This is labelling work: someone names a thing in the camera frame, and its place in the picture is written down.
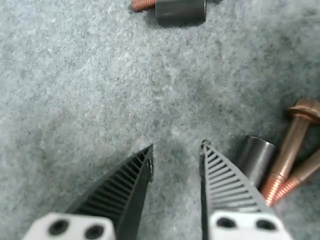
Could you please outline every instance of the mounting hole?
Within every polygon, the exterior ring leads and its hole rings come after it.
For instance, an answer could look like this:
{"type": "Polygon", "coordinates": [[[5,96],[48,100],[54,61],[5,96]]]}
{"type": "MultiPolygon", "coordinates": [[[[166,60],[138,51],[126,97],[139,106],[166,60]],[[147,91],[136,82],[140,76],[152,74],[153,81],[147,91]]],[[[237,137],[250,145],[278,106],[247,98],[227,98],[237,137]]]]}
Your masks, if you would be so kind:
{"type": "Polygon", "coordinates": [[[104,233],[104,227],[101,225],[93,225],[85,231],[85,237],[89,240],[98,239],[104,233]]]}
{"type": "Polygon", "coordinates": [[[63,234],[69,226],[69,222],[65,219],[59,219],[51,224],[49,227],[49,233],[52,236],[63,234]]]}
{"type": "Polygon", "coordinates": [[[264,229],[264,230],[269,230],[269,231],[273,231],[276,230],[276,226],[268,220],[259,220],[256,222],[256,227],[258,229],[264,229]]]}
{"type": "Polygon", "coordinates": [[[236,227],[236,223],[235,221],[229,219],[229,218],[226,218],[226,217],[222,217],[220,218],[216,224],[219,226],[219,227],[223,227],[223,228],[228,228],[228,229],[232,229],[232,228],[235,228],[236,227]]]}

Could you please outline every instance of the threaded shaft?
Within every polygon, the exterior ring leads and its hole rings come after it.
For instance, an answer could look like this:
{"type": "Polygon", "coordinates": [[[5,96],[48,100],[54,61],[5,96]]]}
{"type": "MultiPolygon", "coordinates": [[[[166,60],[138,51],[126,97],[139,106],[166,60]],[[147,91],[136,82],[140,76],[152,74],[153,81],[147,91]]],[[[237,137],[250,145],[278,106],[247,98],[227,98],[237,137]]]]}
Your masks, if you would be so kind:
{"type": "Polygon", "coordinates": [[[287,194],[292,192],[294,189],[296,189],[300,185],[300,181],[296,177],[290,177],[288,178],[282,187],[279,189],[279,191],[276,193],[276,196],[274,197],[273,202],[271,205],[274,205],[276,202],[281,200],[283,197],[285,197],[287,194]]]}
{"type": "Polygon", "coordinates": [[[268,206],[270,206],[274,201],[277,191],[280,189],[282,183],[283,183],[283,180],[273,176],[270,176],[267,179],[261,193],[268,206]]]}
{"type": "Polygon", "coordinates": [[[131,0],[131,7],[135,12],[152,8],[156,5],[156,0],[131,0]]]}

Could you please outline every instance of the dark metal cylinder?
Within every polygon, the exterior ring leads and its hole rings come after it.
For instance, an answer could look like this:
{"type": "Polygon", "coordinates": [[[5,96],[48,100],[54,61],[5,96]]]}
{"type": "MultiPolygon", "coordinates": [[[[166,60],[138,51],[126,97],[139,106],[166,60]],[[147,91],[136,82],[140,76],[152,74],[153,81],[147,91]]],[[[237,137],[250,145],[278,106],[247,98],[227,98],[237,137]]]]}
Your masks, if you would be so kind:
{"type": "Polygon", "coordinates": [[[157,0],[155,14],[162,26],[200,24],[206,21],[206,0],[157,0]]]}
{"type": "Polygon", "coordinates": [[[275,146],[254,136],[245,136],[234,164],[259,188],[275,153],[275,146]]]}

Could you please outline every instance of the copper bolt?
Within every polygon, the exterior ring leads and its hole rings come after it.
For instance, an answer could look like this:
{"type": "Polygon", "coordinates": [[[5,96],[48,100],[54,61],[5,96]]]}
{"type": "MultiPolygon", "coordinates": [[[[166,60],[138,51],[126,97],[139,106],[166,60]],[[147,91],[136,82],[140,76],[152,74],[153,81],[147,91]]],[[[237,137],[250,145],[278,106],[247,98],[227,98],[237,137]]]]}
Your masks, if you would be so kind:
{"type": "Polygon", "coordinates": [[[131,7],[135,12],[152,8],[156,5],[156,0],[131,0],[131,7]]]}
{"type": "Polygon", "coordinates": [[[286,113],[293,116],[293,121],[261,191],[268,206],[272,204],[278,190],[289,176],[309,125],[320,124],[320,103],[317,101],[301,99],[286,113]]]}
{"type": "Polygon", "coordinates": [[[281,189],[277,192],[272,205],[296,189],[318,169],[320,169],[320,149],[290,174],[289,178],[284,182],[281,189]]]}

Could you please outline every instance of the carpet surface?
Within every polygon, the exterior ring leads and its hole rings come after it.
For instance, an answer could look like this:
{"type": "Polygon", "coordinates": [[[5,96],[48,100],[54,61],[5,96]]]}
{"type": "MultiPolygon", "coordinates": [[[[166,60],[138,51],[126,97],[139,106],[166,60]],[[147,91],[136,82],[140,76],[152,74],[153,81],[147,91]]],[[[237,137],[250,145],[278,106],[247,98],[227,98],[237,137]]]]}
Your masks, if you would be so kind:
{"type": "MultiPolygon", "coordinates": [[[[159,27],[120,0],[0,0],[0,239],[64,211],[154,144],[139,240],[201,239],[202,139],[234,159],[246,134],[278,145],[283,110],[319,98],[319,0],[207,2],[200,26],[159,27]]],[[[298,159],[319,147],[308,131],[298,159]]],[[[320,174],[276,212],[320,235],[320,174]]]]}

